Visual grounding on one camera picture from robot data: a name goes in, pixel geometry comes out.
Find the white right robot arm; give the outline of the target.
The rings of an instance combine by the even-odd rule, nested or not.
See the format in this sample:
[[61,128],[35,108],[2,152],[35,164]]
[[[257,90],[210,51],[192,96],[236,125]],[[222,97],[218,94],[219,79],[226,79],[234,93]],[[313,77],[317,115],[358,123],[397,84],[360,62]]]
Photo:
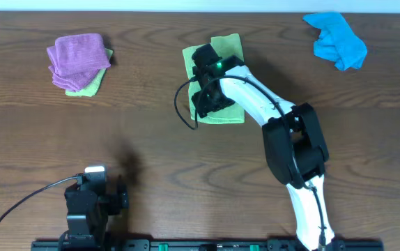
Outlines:
[[210,44],[197,48],[192,60],[200,86],[191,98],[195,119],[237,103],[261,126],[267,165],[291,196],[298,240],[307,250],[325,250],[334,238],[323,199],[328,150],[314,109],[279,97],[244,61],[223,58]]

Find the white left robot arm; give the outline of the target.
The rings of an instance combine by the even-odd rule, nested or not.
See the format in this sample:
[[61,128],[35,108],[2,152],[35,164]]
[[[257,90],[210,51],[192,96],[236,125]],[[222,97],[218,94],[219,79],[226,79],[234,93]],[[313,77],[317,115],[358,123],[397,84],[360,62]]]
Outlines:
[[68,230],[59,237],[58,250],[105,250],[108,218],[129,206],[127,185],[121,177],[107,192],[105,171],[77,174],[64,192]]

